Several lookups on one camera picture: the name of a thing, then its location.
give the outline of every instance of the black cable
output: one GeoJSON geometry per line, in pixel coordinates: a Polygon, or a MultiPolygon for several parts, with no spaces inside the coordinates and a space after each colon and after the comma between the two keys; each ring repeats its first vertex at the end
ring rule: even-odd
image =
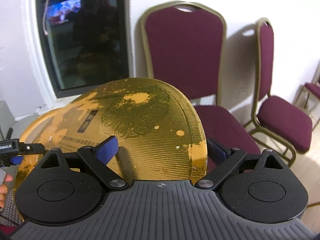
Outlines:
{"type": "Polygon", "coordinates": [[[13,132],[13,129],[12,129],[12,127],[10,127],[8,132],[7,132],[7,136],[5,137],[6,140],[10,140],[11,139],[12,132],[13,132]]]}
{"type": "Polygon", "coordinates": [[[5,216],[4,216],[4,215],[2,215],[2,214],[0,214],[0,217],[4,218],[5,220],[9,221],[10,223],[12,223],[12,224],[16,225],[17,227],[19,226],[19,224],[18,224],[18,223],[13,222],[11,219],[9,219],[9,218],[5,217],[5,216]]]}

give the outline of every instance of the maroon chair back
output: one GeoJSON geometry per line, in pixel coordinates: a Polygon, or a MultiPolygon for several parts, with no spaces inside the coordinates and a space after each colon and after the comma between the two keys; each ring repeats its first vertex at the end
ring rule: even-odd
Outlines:
{"type": "Polygon", "coordinates": [[[258,42],[260,47],[260,91],[258,100],[270,92],[274,52],[274,34],[269,22],[259,25],[258,42]]]}
{"type": "Polygon", "coordinates": [[[226,31],[220,14],[196,3],[171,2],[148,10],[141,27],[149,77],[173,85],[188,99],[217,94],[226,31]],[[182,11],[178,4],[196,9],[182,11]]]}

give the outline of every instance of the gold tin lid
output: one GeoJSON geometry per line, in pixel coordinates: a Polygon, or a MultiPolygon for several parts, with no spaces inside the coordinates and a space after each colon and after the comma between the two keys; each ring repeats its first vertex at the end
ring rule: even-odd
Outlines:
{"type": "MultiPolygon", "coordinates": [[[[179,90],[159,80],[127,78],[101,85],[54,110],[38,130],[34,143],[63,152],[96,146],[115,135],[119,152],[107,165],[129,183],[134,179],[195,183],[206,174],[207,146],[196,111],[179,90]]],[[[15,188],[39,157],[24,157],[15,188]]]]}

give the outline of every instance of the window frame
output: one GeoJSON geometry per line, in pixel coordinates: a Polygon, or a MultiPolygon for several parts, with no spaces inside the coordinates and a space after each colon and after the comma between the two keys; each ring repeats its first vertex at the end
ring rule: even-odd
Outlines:
{"type": "MultiPolygon", "coordinates": [[[[44,62],[46,65],[46,70],[48,72],[48,76],[55,93],[57,99],[72,97],[76,95],[81,95],[99,85],[87,85],[82,87],[76,87],[71,89],[61,89],[57,74],[54,70],[54,65],[50,53],[49,42],[47,37],[44,35],[42,29],[42,16],[44,13],[44,2],[45,0],[36,0],[36,19],[37,25],[39,29],[39,39],[42,47],[42,53],[44,57],[44,62]]],[[[125,77],[129,77],[129,64],[128,64],[128,48],[127,48],[127,31],[126,31],[126,23],[125,23],[125,1],[117,0],[117,7],[119,11],[119,31],[120,31],[120,54],[121,54],[121,65],[124,70],[126,70],[125,77]]]]}

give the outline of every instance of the maroon chair seat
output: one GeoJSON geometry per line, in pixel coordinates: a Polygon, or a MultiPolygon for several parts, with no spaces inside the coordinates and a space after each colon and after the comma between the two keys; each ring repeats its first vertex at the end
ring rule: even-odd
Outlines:
{"type": "Polygon", "coordinates": [[[312,94],[314,94],[317,98],[320,99],[320,87],[316,84],[305,83],[304,86],[308,89],[312,94]]]}
{"type": "Polygon", "coordinates": [[[258,145],[232,114],[221,106],[195,106],[206,138],[224,147],[239,147],[249,154],[260,154],[258,145]]]}
{"type": "Polygon", "coordinates": [[[6,235],[11,234],[16,228],[17,227],[9,227],[9,226],[5,226],[3,224],[0,224],[0,230],[6,235]]]}
{"type": "Polygon", "coordinates": [[[309,150],[312,121],[289,102],[271,96],[262,103],[257,118],[263,127],[288,140],[298,151],[304,153],[309,150]]]}

